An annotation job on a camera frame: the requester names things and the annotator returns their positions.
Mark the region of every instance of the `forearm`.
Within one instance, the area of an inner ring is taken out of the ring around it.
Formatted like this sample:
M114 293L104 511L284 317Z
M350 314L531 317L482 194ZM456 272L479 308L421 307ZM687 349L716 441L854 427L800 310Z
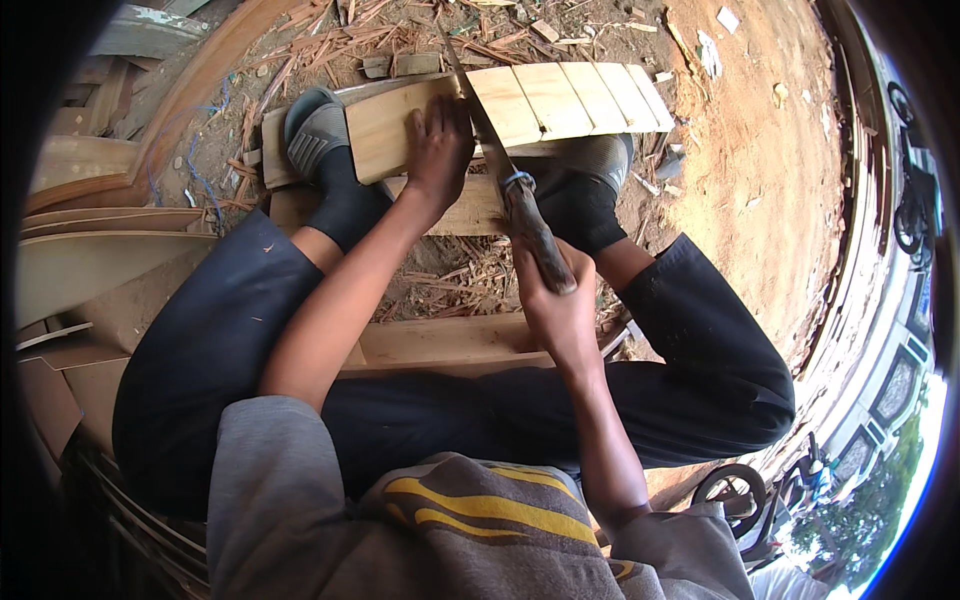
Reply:
M573 398L584 495L612 539L634 517L651 512L643 467L613 405L599 353L588 367L563 375Z
M260 394L295 397L320 412L391 277L431 225L416 202L407 202L415 193L401 193L300 306L270 356Z

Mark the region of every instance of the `motorcycle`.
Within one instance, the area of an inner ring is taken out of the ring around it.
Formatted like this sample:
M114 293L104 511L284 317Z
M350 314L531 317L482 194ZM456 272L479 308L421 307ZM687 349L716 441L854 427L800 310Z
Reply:
M914 164L911 157L911 150L925 149L926 143L906 91L890 82L887 95L903 123L900 126L903 191L900 205L894 211L894 232L897 244L910 255L914 270L925 271L933 261L934 238L943 230L937 179Z
M780 556L780 543L773 533L793 517L829 504L834 478L824 465L813 433L810 448L768 490L763 478L747 465L716 468L697 486L690 501L723 502L727 523L737 540L740 558L753 572Z

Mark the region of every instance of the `gray shirt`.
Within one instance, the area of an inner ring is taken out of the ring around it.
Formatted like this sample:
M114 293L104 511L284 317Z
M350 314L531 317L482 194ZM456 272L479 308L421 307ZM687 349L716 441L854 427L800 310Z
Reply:
M551 467L443 453L384 475L349 517L307 404L264 396L220 420L207 562L219 598L753 598L720 505L639 516L606 559Z

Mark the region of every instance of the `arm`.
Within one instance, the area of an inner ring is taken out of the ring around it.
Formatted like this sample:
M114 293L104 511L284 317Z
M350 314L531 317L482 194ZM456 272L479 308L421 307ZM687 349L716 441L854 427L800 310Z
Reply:
M617 415L603 357L593 333L596 273L593 260L557 240L577 290L552 294L543 285L533 255L514 239L514 263L527 323L550 352L573 399L580 442L584 496L610 535L634 517L650 513L643 467Z
M370 233L328 274L277 342L260 394L291 396L319 413L390 278L460 196L473 139L466 106L434 98L413 125L406 187Z

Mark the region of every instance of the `sky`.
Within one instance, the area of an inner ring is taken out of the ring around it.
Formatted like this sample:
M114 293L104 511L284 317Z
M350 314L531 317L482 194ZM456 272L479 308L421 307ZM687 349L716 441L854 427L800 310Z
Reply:
M903 502L903 510L900 513L900 527L897 529L897 539L890 547L890 550L897 547L900 536L910 523L914 510L920 502L924 493L926 482L930 477L930 471L933 469L933 459L937 454L937 446L940 442L940 425L944 418L944 407L947 401L947 384L937 375L928 376L927 384L930 390L927 393L929 404L922 408L920 412L920 437L924 440L924 449L920 454L920 462L917 463L917 472L910 482L910 488L907 490L906 499ZM884 561L890 554L887 550L884 554ZM859 588L849 591L846 586L840 586L830 593L828 600L853 600L867 590L870 582Z

